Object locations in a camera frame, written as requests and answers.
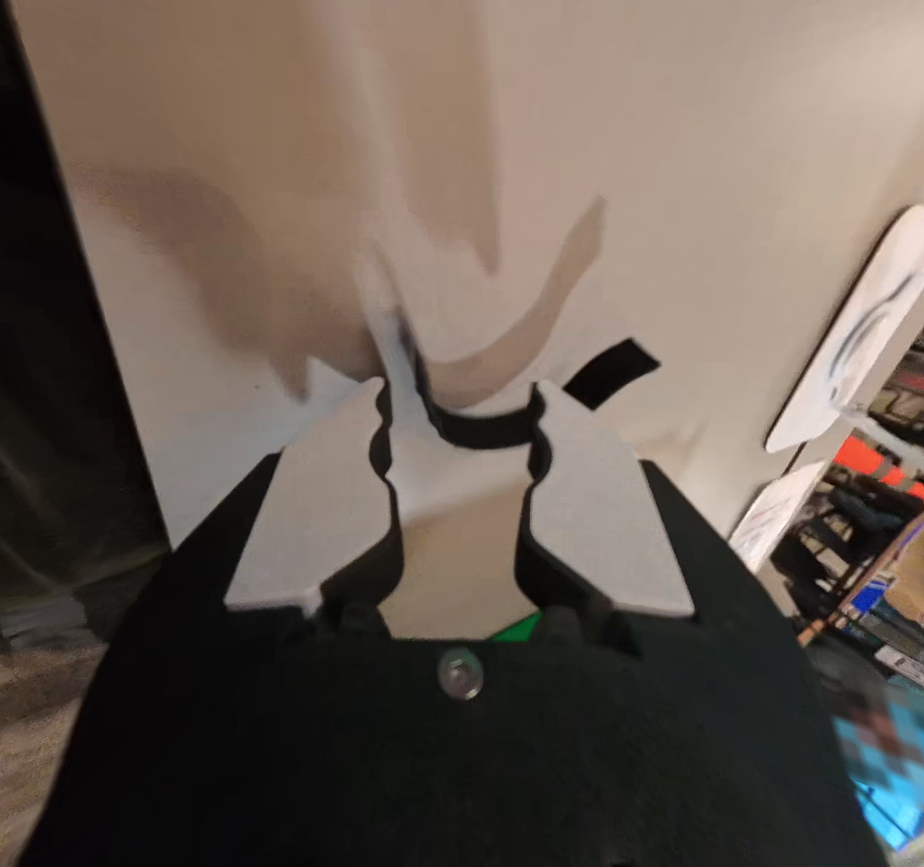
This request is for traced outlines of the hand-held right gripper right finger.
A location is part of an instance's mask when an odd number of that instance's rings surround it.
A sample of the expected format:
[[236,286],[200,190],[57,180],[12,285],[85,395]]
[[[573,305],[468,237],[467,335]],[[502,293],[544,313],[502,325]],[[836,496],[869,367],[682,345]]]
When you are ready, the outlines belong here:
[[548,380],[531,433],[514,579],[539,608],[693,619],[695,604],[635,451]]

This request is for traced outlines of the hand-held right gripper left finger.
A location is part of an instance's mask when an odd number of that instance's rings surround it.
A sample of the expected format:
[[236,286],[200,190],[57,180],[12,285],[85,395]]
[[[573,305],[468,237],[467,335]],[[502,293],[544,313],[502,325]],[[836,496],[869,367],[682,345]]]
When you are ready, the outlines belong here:
[[282,451],[225,592],[231,611],[295,607],[334,617],[377,607],[405,568],[387,380],[358,386]]

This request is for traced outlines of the green plastic bin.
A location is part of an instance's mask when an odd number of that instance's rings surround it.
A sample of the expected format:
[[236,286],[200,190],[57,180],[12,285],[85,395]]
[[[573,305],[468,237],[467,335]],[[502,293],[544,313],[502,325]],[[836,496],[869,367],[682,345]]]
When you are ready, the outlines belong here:
[[517,620],[489,637],[491,642],[527,642],[542,618],[540,611]]

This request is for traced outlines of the laminated printed sheet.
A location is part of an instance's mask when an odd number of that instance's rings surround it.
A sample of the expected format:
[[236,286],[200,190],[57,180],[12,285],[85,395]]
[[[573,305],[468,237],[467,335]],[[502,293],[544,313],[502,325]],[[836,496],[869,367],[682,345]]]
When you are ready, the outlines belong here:
[[815,461],[758,492],[729,537],[729,546],[752,574],[769,561],[829,465],[827,459]]

